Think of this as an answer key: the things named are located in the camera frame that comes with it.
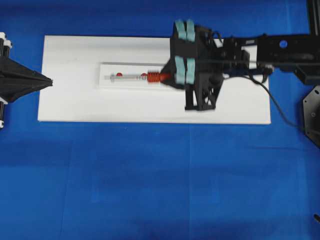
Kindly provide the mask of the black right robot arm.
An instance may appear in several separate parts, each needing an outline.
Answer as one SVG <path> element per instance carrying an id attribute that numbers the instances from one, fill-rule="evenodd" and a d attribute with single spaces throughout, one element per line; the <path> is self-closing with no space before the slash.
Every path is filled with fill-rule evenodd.
<path id="1" fill-rule="evenodd" d="M 263 34 L 221 38 L 217 31 L 188 19 L 174 22 L 170 57 L 160 71 L 116 73 L 110 76 L 110 80 L 161 83 L 213 99 L 218 96 L 225 75 L 248 78 L 262 86 L 276 68 L 296 74 L 305 85 L 319 84 L 319 37 Z M 255 80 L 256 75 L 261 75 L 262 80 Z"/>

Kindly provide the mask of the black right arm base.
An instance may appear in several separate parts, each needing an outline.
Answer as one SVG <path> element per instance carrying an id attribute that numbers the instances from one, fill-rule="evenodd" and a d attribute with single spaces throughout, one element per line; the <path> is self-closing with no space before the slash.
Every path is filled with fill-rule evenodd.
<path id="1" fill-rule="evenodd" d="M 315 86 L 302 100 L 304 133 L 320 147 L 320 86 Z"/>

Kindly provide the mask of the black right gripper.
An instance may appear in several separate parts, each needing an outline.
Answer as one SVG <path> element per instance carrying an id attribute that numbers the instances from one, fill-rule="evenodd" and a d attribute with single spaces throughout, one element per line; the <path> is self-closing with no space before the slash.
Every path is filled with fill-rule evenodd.
<path id="1" fill-rule="evenodd" d="M 176 20 L 170 38 L 171 58 L 161 70 L 161 74 L 169 77 L 161 84 L 178 90 L 194 90 L 196 81 L 222 83 L 224 75 L 248 76 L 250 54 L 244 47 L 249 45 L 248 37 L 222 38 L 218 31 L 201 25 L 197 26 L 196 35 L 192 20 Z"/>

